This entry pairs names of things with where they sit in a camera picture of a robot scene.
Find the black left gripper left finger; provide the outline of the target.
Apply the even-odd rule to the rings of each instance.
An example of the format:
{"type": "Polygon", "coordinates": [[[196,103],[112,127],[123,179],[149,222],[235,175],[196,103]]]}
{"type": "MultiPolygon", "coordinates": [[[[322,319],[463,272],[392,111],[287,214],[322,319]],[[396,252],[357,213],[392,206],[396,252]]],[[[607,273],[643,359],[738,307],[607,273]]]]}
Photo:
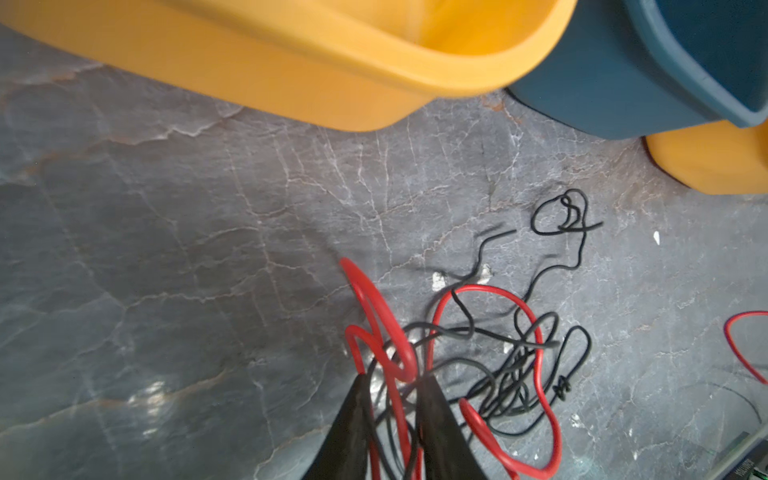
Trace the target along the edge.
{"type": "Polygon", "coordinates": [[[354,379],[318,453],[303,479],[365,479],[370,445],[368,378],[354,379]]]}

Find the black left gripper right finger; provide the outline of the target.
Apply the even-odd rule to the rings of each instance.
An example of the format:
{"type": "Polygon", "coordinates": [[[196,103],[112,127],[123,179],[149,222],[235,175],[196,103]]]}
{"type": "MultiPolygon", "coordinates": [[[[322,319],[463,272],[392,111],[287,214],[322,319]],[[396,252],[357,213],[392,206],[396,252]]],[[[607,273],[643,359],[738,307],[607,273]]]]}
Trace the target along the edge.
{"type": "Polygon", "coordinates": [[[427,479],[487,478],[432,375],[417,382],[417,422],[427,479]]]}

